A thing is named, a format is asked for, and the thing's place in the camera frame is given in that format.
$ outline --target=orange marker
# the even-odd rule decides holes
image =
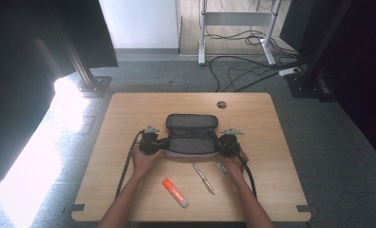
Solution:
[[[181,207],[185,208],[188,206],[188,199],[181,194],[181,192],[173,185],[173,183],[170,180],[164,179],[162,181],[162,184],[170,192],[174,199],[177,200]]]

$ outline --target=forearm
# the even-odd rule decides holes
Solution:
[[[136,197],[143,175],[134,173],[120,194],[115,198],[99,223],[99,228],[123,228]]]
[[[274,227],[271,219],[254,196],[244,178],[234,178],[235,188],[241,202],[242,211],[248,228],[269,228]]]

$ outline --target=power strip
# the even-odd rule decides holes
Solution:
[[[294,74],[294,73],[298,73],[300,72],[300,68],[298,67],[293,67],[293,68],[288,68],[288,69],[283,69],[283,70],[279,70],[279,75],[280,76],[286,76],[286,75],[290,75],[290,74]]]

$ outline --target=metal frame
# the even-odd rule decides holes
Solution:
[[[205,30],[207,26],[257,26],[268,27],[265,39],[261,39],[262,48],[270,65],[275,65],[269,42],[273,32],[273,27],[279,12],[281,0],[276,0],[272,12],[207,12],[206,1],[201,0],[200,10],[200,39],[198,63],[205,65]]]

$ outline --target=gray carpet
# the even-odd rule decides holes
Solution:
[[[213,69],[220,81],[219,91],[243,72],[231,67],[251,69],[256,66],[237,61],[215,62]],[[32,227],[96,227],[95,222],[72,220],[70,208],[113,93],[216,91],[209,62],[207,66],[199,66],[195,61],[122,61],[120,68],[92,72],[95,76],[111,76],[110,88],[103,98],[89,99],[90,105],[84,113],[88,129],[76,134],[65,133],[57,142],[63,154],[63,170],[49,189]],[[225,91],[234,91],[274,72],[276,70],[261,76],[245,74],[235,81],[234,87]],[[75,83],[78,81],[76,74],[67,77]],[[376,152],[341,106],[316,99],[293,98],[285,79],[277,75],[241,92],[271,94],[311,208],[309,222],[277,222],[276,227],[376,227]],[[48,114],[42,125],[50,122]],[[14,227],[1,209],[0,227]],[[242,224],[141,223],[135,227],[242,227]]]

